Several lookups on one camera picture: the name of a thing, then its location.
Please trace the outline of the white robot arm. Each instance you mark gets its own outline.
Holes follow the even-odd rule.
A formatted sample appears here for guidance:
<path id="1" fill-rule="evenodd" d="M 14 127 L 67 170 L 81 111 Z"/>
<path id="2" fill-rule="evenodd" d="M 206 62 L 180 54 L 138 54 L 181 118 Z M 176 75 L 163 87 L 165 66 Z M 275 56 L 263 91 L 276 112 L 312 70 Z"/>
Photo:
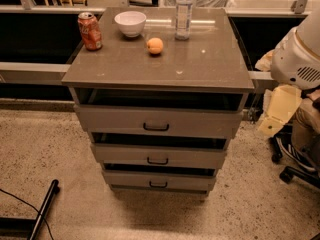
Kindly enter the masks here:
<path id="1" fill-rule="evenodd" d="M 303 90 L 320 85 L 320 9 L 314 9 L 293 27 L 255 67 L 269 71 L 279 83 L 260 120 L 259 130 L 269 137 L 277 134 L 299 108 Z"/>

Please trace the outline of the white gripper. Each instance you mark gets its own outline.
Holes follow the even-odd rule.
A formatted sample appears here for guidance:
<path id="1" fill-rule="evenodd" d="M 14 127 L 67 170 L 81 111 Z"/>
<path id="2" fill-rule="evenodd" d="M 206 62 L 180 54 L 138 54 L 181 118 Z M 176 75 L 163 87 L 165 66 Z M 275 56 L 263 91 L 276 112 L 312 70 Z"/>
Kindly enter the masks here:
<path id="1" fill-rule="evenodd" d="M 291 85 L 276 87 L 271 93 L 266 117 L 258 120 L 258 130 L 268 137 L 273 137 L 291 119 L 301 102 L 299 88 Z"/>

